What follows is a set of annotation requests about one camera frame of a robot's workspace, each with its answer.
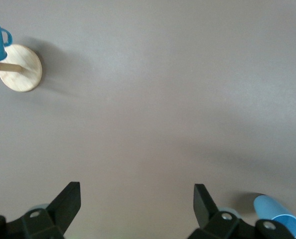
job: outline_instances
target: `cup opening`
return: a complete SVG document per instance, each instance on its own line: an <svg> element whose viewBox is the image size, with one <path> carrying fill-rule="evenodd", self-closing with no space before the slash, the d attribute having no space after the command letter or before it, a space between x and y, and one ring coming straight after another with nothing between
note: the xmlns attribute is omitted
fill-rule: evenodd
<svg viewBox="0 0 296 239"><path fill-rule="evenodd" d="M292 233L292 235L296 238L296 217L289 214L278 215L272 220L277 221L284 226Z"/></svg>

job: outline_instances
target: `wooden mug holder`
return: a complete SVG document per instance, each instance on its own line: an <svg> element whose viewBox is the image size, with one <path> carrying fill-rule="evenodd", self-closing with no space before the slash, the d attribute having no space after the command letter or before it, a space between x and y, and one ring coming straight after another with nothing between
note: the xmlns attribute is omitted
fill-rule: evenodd
<svg viewBox="0 0 296 239"><path fill-rule="evenodd" d="M5 48L7 57L0 61L0 78L14 91L33 90L42 78L42 64L29 48L12 44Z"/></svg>

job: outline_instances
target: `screw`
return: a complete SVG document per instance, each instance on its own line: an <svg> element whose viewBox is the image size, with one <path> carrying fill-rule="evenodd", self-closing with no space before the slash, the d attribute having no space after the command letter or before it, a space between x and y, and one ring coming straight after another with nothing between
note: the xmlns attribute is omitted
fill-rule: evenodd
<svg viewBox="0 0 296 239"><path fill-rule="evenodd" d="M270 230L275 230L277 228L273 223L267 222L267 221L264 222L263 225L266 229L270 229Z"/></svg>
<svg viewBox="0 0 296 239"><path fill-rule="evenodd" d="M224 220L232 220L232 216L228 213L223 213L221 216Z"/></svg>
<svg viewBox="0 0 296 239"><path fill-rule="evenodd" d="M39 216L40 212L39 211L36 211L36 212L33 212L31 213L31 215L29 215L30 218L35 218L37 216Z"/></svg>

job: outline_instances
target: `wooden dowel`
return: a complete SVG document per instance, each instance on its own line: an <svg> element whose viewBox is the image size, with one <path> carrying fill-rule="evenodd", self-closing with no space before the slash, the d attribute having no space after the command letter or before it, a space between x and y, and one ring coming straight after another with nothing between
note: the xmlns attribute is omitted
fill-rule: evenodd
<svg viewBox="0 0 296 239"><path fill-rule="evenodd" d="M23 67L21 67L20 65L14 65L14 64L0 62L0 71L21 72L22 70L23 70Z"/></svg>

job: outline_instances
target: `white round object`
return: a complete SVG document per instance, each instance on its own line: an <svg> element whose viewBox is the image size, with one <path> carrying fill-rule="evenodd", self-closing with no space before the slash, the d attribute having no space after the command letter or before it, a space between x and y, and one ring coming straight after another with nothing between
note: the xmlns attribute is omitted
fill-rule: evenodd
<svg viewBox="0 0 296 239"><path fill-rule="evenodd" d="M42 78L42 64L38 56L29 48L13 44L5 48L7 57L2 63L20 65L21 72L0 71L0 78L7 87L18 92L33 90Z"/></svg>

